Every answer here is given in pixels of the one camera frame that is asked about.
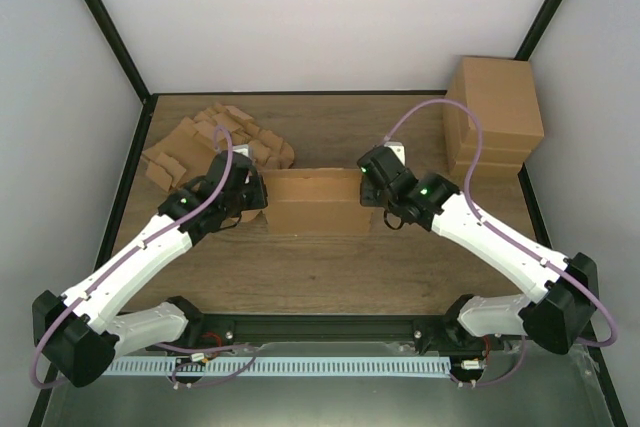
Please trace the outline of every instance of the cardboard flap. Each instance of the cardboard flap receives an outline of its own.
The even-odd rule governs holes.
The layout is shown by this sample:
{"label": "cardboard flap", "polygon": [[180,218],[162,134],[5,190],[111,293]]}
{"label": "cardboard flap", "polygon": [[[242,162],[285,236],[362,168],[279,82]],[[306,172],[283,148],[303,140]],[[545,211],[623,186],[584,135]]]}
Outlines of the cardboard flap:
{"label": "cardboard flap", "polygon": [[286,167],[282,167],[283,169],[288,169],[291,164],[293,164],[295,156],[293,154],[293,147],[291,147],[288,143],[282,143],[282,149],[280,150],[280,160],[282,165],[286,165]]}
{"label": "cardboard flap", "polygon": [[198,133],[198,131],[196,130],[195,124],[196,123],[192,119],[190,119],[189,117],[185,117],[184,119],[182,119],[180,121],[180,123],[178,124],[178,127],[176,127],[176,129],[180,129],[184,133],[189,135],[189,137],[193,137],[194,135],[196,135]]}
{"label": "cardboard flap", "polygon": [[293,169],[262,172],[269,203],[360,203],[362,172],[357,169]]}
{"label": "cardboard flap", "polygon": [[224,125],[229,132],[242,130],[242,126],[227,114],[216,114],[213,116],[213,120],[220,125]]}
{"label": "cardboard flap", "polygon": [[208,107],[207,110],[211,110],[213,115],[216,114],[222,114],[223,112],[227,111],[227,108],[222,105],[220,102],[216,102],[215,104],[213,104],[213,107]]}
{"label": "cardboard flap", "polygon": [[227,114],[229,114],[231,117],[233,117],[234,120],[236,120],[237,122],[239,122],[242,125],[245,125],[247,122],[252,122],[253,121],[253,117],[251,117],[249,114],[241,111],[239,108],[237,108],[234,105],[227,105]]}
{"label": "cardboard flap", "polygon": [[251,137],[249,137],[244,132],[231,132],[231,140],[233,142],[233,145],[248,144],[251,140]]}
{"label": "cardboard flap", "polygon": [[278,170],[280,168],[280,161],[277,157],[271,156],[264,163],[264,168],[269,170]]}
{"label": "cardboard flap", "polygon": [[[198,132],[195,139],[211,150],[215,150],[213,147],[213,133],[215,132],[216,127],[209,122],[198,122],[194,127]],[[224,139],[224,137],[222,135],[218,135],[218,137],[218,144],[220,145],[220,138]]]}
{"label": "cardboard flap", "polygon": [[251,147],[251,155],[259,164],[265,164],[271,152],[264,146],[259,140],[249,141],[249,147]]}
{"label": "cardboard flap", "polygon": [[171,176],[171,187],[178,185],[182,176],[187,172],[187,169],[180,165],[180,162],[164,152],[158,155],[155,164],[162,167]]}
{"label": "cardboard flap", "polygon": [[247,134],[249,134],[254,139],[257,139],[258,135],[260,134],[260,127],[258,127],[256,124],[253,124],[251,122],[247,122],[245,124],[244,130],[247,132]]}
{"label": "cardboard flap", "polygon": [[214,120],[212,118],[213,116],[207,114],[204,110],[201,112],[198,112],[196,114],[196,116],[193,118],[193,120],[195,120],[196,122],[210,122],[210,123],[214,123]]}
{"label": "cardboard flap", "polygon": [[260,215],[262,210],[245,210],[242,212],[242,220],[240,222],[251,222],[258,215]]}
{"label": "cardboard flap", "polygon": [[152,145],[148,149],[145,149],[145,150],[142,151],[142,157],[144,159],[147,159],[149,162],[153,162],[153,161],[156,160],[158,155],[160,155],[160,152],[162,152],[162,151],[158,147],[158,144]]}
{"label": "cardboard flap", "polygon": [[158,184],[165,192],[171,190],[171,182],[173,181],[171,175],[155,162],[149,162],[145,175]]}
{"label": "cardboard flap", "polygon": [[258,139],[260,139],[260,142],[262,142],[264,145],[269,147],[276,154],[280,152],[280,149],[282,148],[282,143],[284,142],[282,140],[282,137],[278,137],[276,134],[274,134],[270,130],[260,131],[260,133],[258,134]]}

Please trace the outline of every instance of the cardboard box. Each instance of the cardboard box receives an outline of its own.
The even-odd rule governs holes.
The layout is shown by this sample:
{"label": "cardboard box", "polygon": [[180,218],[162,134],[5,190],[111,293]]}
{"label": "cardboard box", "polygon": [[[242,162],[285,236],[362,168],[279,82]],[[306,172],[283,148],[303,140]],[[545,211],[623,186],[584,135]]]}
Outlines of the cardboard box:
{"label": "cardboard box", "polygon": [[[170,192],[206,174],[216,156],[213,132],[219,124],[229,130],[235,145],[251,146],[258,170],[288,169],[293,164],[293,148],[282,137],[261,129],[253,117],[237,107],[214,104],[193,119],[185,117],[167,137],[142,152],[148,161],[146,177]],[[217,142],[221,149],[227,149],[224,136],[219,135]],[[259,213],[243,212],[242,221],[248,222]]]}
{"label": "cardboard box", "polygon": [[[530,152],[544,138],[528,62],[464,57],[447,98],[464,103],[478,116],[486,148]],[[477,133],[471,119],[454,106],[446,106],[445,111],[446,122],[458,121],[460,144],[475,146]]]}
{"label": "cardboard box", "polygon": [[357,169],[264,171],[272,234],[367,234],[374,208],[360,205]]}
{"label": "cardboard box", "polygon": [[[444,135],[447,144],[447,160],[452,165],[456,160],[471,162],[476,153],[476,145],[463,144],[460,139],[460,124],[455,112],[445,109]],[[496,149],[484,146],[480,154],[480,162],[523,164],[531,154],[531,150]]]}
{"label": "cardboard box", "polygon": [[[470,166],[471,162],[454,161],[449,164],[449,173],[451,175],[464,176]],[[473,177],[517,177],[521,169],[522,164],[479,162],[473,171]]]}

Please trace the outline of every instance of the wooden floor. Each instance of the wooden floor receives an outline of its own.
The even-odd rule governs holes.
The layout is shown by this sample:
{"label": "wooden floor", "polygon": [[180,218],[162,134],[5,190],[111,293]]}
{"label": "wooden floor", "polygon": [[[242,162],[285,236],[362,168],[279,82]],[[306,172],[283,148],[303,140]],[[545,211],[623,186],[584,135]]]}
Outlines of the wooden floor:
{"label": "wooden floor", "polygon": [[[236,105],[294,148],[294,167],[354,167],[355,161],[424,96],[234,95],[164,96],[145,147],[184,116],[214,101]],[[398,132],[417,175],[445,173],[440,107],[425,108]],[[144,177],[144,161],[129,196],[116,249],[137,235],[166,195]],[[475,201],[533,238],[517,178],[477,179]],[[273,236],[263,216],[209,235],[136,295],[129,309],[182,295],[205,312],[441,314],[461,294],[516,293],[503,276],[452,242],[409,226],[394,232],[374,216],[366,237]]]}

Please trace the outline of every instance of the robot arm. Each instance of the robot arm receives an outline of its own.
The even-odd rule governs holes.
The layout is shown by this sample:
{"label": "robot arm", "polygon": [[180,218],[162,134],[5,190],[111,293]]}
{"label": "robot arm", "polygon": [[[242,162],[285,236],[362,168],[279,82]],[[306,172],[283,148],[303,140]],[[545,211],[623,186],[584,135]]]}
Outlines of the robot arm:
{"label": "robot arm", "polygon": [[[487,334],[528,335],[542,347],[566,353],[580,335],[595,307],[573,286],[549,268],[553,262],[597,295],[595,263],[584,254],[568,259],[527,239],[482,209],[481,220],[471,211],[460,189],[437,174],[418,180],[404,166],[401,144],[375,147],[358,166],[364,173],[361,203],[385,209],[400,225],[416,223],[473,252],[511,280],[521,295],[484,299],[463,296],[452,306],[457,325],[450,329],[454,340]],[[486,224],[497,228],[496,235]],[[505,240],[511,238],[542,258],[535,260]]]}
{"label": "robot arm", "polygon": [[[235,147],[229,176],[215,201],[178,228],[145,242],[149,236],[193,212],[209,198],[222,179],[228,155],[225,151],[216,156],[205,176],[193,179],[171,194],[142,232],[87,279],[67,289],[60,297],[46,291],[34,301],[33,325],[37,344],[66,308],[76,299],[83,299],[43,349],[44,355],[76,387],[93,382],[122,355],[159,342],[184,338],[190,343],[199,335],[202,314],[182,297],[167,299],[146,311],[117,314],[153,276],[205,235],[235,227],[245,210],[267,206],[266,189],[249,158],[248,147]],[[234,218],[238,218],[238,222],[223,227],[223,222]],[[140,248],[129,255],[135,247]],[[87,295],[96,279],[125,255],[129,257],[124,263]]]}

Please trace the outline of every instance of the white backdrop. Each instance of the white backdrop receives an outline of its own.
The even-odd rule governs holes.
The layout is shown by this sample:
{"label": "white backdrop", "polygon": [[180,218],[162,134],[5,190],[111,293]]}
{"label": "white backdrop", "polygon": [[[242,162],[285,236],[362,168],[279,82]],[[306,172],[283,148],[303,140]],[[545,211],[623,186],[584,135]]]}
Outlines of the white backdrop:
{"label": "white backdrop", "polygon": [[[640,425],[640,3],[564,0],[532,57],[546,138],[527,161],[553,246],[598,264],[620,325],[602,349],[629,425]],[[600,339],[608,337],[595,314]]]}
{"label": "white backdrop", "polygon": [[31,303],[93,270],[142,106],[83,0],[0,6],[0,425],[18,426]]}
{"label": "white backdrop", "polygon": [[152,92],[444,89],[543,0],[103,0]]}

